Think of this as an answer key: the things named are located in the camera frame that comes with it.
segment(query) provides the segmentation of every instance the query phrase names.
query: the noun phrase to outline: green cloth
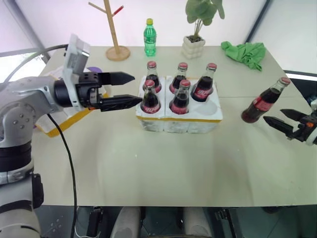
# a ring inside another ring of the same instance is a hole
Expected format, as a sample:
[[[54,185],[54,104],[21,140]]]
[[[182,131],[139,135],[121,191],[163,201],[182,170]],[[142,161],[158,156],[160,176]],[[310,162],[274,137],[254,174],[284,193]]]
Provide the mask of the green cloth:
[[[229,56],[233,60],[244,63],[250,69],[262,71],[260,62],[265,55],[263,43],[245,43],[233,46],[230,42],[224,41],[221,43],[221,48],[225,51],[226,56]]]

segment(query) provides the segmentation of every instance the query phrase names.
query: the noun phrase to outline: table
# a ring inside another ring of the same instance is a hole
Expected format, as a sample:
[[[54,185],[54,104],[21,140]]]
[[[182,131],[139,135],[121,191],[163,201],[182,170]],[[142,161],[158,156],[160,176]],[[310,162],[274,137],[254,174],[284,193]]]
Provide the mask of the table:
[[[252,98],[284,76],[267,53],[263,72],[224,56],[220,47],[205,47],[199,59],[186,60],[180,47],[158,47],[147,58],[142,47],[130,47],[123,62],[105,58],[106,47],[92,47],[87,66],[125,71],[136,80],[112,88],[114,95],[136,94],[146,62],[157,61],[160,75],[173,75],[177,64],[189,64],[188,76],[200,76],[208,62],[218,64],[215,80],[223,121],[208,134],[143,131],[128,109],[93,111],[65,131],[74,160],[78,205],[100,206],[277,206],[317,203],[317,147],[289,141],[264,120],[244,123],[240,113]],[[57,51],[43,73],[63,64]],[[294,85],[267,113],[291,123],[279,112],[310,108]],[[35,172],[44,185],[46,205],[72,205],[72,181],[61,138],[33,136]]]

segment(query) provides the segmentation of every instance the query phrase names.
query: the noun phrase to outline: white pot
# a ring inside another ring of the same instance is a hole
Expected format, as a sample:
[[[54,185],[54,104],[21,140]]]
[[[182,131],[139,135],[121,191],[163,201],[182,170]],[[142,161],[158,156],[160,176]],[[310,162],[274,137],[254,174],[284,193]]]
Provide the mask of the white pot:
[[[203,54],[203,47],[205,45],[205,40],[202,39],[198,42],[191,42],[186,36],[183,39],[184,43],[182,46],[182,53],[188,59],[200,57]]]

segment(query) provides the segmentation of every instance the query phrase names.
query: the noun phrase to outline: green soda bottle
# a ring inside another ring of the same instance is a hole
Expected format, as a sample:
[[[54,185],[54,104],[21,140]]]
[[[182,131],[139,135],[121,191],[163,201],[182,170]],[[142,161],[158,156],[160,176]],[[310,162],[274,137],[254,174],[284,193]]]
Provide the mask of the green soda bottle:
[[[147,56],[155,56],[157,51],[157,32],[153,27],[153,19],[147,19],[147,27],[144,30],[144,51]]]

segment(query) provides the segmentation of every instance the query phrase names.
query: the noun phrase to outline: red bottle cap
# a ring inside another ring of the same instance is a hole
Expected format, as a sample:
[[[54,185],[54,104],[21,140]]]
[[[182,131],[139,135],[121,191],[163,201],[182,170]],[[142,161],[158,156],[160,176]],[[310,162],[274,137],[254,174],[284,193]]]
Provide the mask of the red bottle cap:
[[[180,81],[180,85],[183,87],[190,87],[190,81],[187,79],[183,79],[182,81]]]
[[[207,67],[208,68],[217,68],[217,65],[215,64],[215,63],[209,63],[208,65],[207,65]]]
[[[179,67],[179,68],[188,68],[188,64],[185,63],[185,62],[182,62],[182,63],[179,63],[179,64],[178,64],[178,67]]]
[[[157,63],[155,61],[148,62],[148,68],[155,68],[156,66],[157,66]]]
[[[145,86],[154,87],[154,85],[155,85],[155,83],[153,80],[151,80],[151,79],[145,80]]]
[[[288,77],[281,77],[281,81],[286,84],[290,84],[291,80]]]

